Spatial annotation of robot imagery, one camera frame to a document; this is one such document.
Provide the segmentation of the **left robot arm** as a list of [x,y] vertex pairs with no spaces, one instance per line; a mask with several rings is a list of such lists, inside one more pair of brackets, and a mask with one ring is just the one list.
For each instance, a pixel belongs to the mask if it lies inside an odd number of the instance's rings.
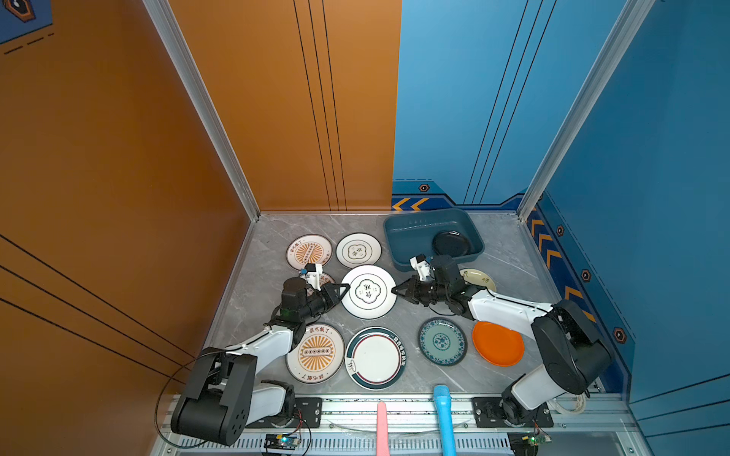
[[294,388],[281,381],[259,382],[257,375],[292,353],[307,326],[338,306],[349,291],[345,283],[325,283],[316,290],[305,279],[287,279],[281,304],[259,334],[224,349],[201,351],[175,406],[171,431],[230,446],[262,419],[288,424],[295,415]]

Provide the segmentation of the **white flower plate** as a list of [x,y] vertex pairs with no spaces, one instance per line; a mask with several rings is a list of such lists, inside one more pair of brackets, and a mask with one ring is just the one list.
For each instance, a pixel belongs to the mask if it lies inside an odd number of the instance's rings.
[[382,256],[382,246],[372,235],[353,233],[336,246],[336,258],[347,268],[375,265]]
[[377,319],[387,315],[397,302],[392,292],[395,280],[386,270],[363,265],[348,272],[343,283],[349,285],[342,305],[347,312],[361,319]]

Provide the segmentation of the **black plate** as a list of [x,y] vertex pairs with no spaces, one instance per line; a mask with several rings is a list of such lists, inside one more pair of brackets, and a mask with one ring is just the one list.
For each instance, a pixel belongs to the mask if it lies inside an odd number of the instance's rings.
[[433,237],[433,252],[437,256],[453,258],[467,256],[471,252],[469,239],[456,230],[442,231]]

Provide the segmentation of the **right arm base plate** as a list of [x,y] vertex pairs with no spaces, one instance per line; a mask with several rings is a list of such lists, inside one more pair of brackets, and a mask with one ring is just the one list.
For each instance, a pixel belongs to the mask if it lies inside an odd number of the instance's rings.
[[473,397],[473,417],[479,428],[554,427],[551,411],[546,403],[535,410],[526,410],[516,401],[498,397]]

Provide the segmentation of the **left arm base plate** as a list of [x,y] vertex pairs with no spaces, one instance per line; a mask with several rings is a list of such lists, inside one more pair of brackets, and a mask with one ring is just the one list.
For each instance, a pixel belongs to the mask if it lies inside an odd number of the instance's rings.
[[310,429],[318,429],[321,426],[323,401],[320,397],[296,396],[294,412],[290,419],[283,416],[266,416],[260,420],[248,424],[246,429],[294,429],[300,425],[302,418]]

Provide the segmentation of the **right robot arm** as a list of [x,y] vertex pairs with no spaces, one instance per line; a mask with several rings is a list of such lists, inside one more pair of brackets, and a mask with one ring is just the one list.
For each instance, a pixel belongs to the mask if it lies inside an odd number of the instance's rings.
[[392,288],[412,304],[445,303],[453,314],[496,324],[535,341],[542,363],[503,391],[496,416],[510,426],[532,424],[539,409],[565,394],[586,393],[614,362],[596,325],[574,302],[555,304],[510,298],[471,284],[451,256],[412,259],[416,274]]

